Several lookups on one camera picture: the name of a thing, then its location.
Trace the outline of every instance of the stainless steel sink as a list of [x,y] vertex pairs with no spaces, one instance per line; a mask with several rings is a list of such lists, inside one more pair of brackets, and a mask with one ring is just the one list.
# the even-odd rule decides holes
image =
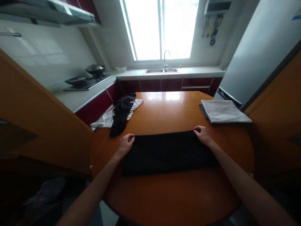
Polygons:
[[164,72],[179,72],[178,69],[165,69]]
[[177,68],[173,68],[173,69],[160,69],[160,68],[156,68],[156,69],[146,69],[146,71],[143,74],[151,74],[151,73],[175,73],[175,72],[179,72],[179,70]]
[[148,74],[148,73],[162,73],[163,69],[147,69],[144,74]]

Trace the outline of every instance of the white cloth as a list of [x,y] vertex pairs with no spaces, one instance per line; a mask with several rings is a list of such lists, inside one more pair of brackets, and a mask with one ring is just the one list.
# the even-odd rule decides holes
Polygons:
[[[127,121],[132,117],[134,110],[136,110],[141,104],[143,100],[135,99],[131,110],[129,111],[129,115],[126,118]],[[93,122],[90,124],[91,128],[111,128],[113,125],[113,116],[115,115],[113,112],[114,109],[106,112],[101,116],[101,118],[97,122]]]
[[231,100],[201,100],[211,123],[252,122]]

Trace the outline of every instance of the bright window light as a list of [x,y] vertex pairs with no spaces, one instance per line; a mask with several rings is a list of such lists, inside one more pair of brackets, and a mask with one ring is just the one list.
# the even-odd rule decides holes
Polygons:
[[190,58],[198,0],[165,0],[163,48],[170,59]]
[[198,0],[120,0],[120,4],[135,61],[162,60],[165,50],[171,53],[169,59],[190,58]]
[[158,3],[155,0],[125,0],[137,60],[160,59]]

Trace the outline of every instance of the hand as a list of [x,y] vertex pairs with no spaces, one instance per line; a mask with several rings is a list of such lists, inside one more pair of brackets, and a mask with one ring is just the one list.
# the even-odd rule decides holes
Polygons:
[[193,129],[193,132],[195,135],[197,135],[200,142],[207,145],[209,148],[212,148],[213,146],[218,146],[218,144],[214,141],[214,139],[211,137],[209,133],[209,129],[207,129],[204,126],[196,126]]
[[119,142],[119,146],[116,151],[117,157],[122,159],[130,151],[134,141],[135,141],[135,137],[131,133],[121,138]]

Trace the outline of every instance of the faucet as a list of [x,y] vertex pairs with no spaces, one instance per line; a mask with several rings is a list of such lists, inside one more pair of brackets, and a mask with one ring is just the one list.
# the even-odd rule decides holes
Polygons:
[[169,55],[170,55],[170,52],[169,52],[168,50],[166,50],[166,51],[164,52],[164,64],[163,64],[164,70],[165,70],[166,66],[168,66],[168,64],[165,63],[165,53],[166,53],[166,52],[168,52]]

